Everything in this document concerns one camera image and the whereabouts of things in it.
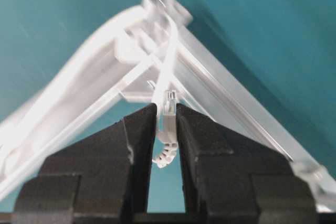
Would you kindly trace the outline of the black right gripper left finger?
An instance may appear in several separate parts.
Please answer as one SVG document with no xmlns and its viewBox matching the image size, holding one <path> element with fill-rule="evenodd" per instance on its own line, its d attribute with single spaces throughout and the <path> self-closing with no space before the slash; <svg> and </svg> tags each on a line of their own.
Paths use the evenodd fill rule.
<svg viewBox="0 0 336 224">
<path fill-rule="evenodd" d="M 16 200 L 13 223 L 122 223 L 148 207 L 151 103 L 50 156 Z"/>
</svg>

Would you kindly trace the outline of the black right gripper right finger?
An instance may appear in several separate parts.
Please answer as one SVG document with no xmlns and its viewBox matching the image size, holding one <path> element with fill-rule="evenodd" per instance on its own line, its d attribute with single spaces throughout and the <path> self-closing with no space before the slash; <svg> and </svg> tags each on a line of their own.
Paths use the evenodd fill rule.
<svg viewBox="0 0 336 224">
<path fill-rule="evenodd" d="M 311 190 L 283 155 L 182 104 L 176 127 L 187 212 L 206 223 L 317 223 Z"/>
</svg>

